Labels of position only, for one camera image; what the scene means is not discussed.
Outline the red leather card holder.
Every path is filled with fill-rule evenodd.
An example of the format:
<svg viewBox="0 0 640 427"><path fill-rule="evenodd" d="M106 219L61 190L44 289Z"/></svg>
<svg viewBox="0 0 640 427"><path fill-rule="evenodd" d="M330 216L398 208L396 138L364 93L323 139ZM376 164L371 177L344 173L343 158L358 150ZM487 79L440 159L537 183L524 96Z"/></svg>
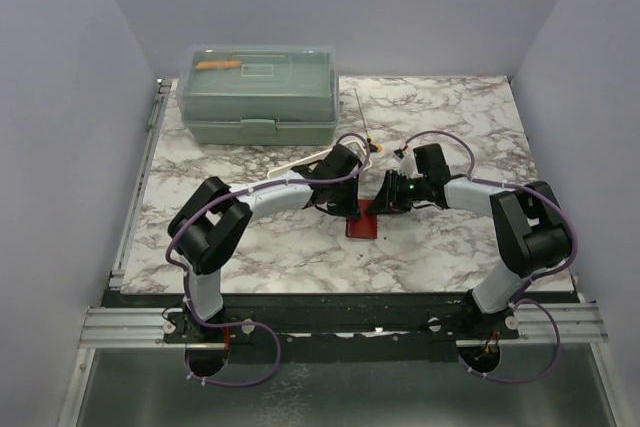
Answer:
<svg viewBox="0 0 640 427"><path fill-rule="evenodd" d="M358 207L360 217L358 219L347 219L345 225L345 236L350 239L376 240L378 236L377 216L368 213L368 208L372 203L371 199L359 199Z"/></svg>

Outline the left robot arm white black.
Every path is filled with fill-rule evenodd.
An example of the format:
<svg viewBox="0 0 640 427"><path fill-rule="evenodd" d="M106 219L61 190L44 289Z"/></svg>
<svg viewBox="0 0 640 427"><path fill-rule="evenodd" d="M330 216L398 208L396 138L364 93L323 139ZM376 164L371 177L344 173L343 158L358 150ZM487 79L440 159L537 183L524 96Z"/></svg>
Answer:
<svg viewBox="0 0 640 427"><path fill-rule="evenodd" d="M295 165L272 179L236 186L216 176L206 179L167 229L170 243L165 260L182 270L188 331L197 340L209 342L221 329L241 324L221 323L220 271L251 223L321 204L345 203L347 207L334 214L357 216L358 177L367 162L338 143L324 158Z"/></svg>

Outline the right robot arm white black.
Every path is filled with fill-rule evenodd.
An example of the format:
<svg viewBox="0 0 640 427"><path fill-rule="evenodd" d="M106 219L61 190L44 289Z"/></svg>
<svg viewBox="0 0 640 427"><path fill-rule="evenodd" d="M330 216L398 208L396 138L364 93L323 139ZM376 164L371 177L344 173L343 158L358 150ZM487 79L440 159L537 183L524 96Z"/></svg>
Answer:
<svg viewBox="0 0 640 427"><path fill-rule="evenodd" d="M404 214L428 205L492 220L499 260L465 294L456 315L467 336L483 338L533 282L561 271L575 259L577 236L553 190L543 181L520 186L454 176L437 143L415 148L413 159L418 175L386 171L367 213Z"/></svg>

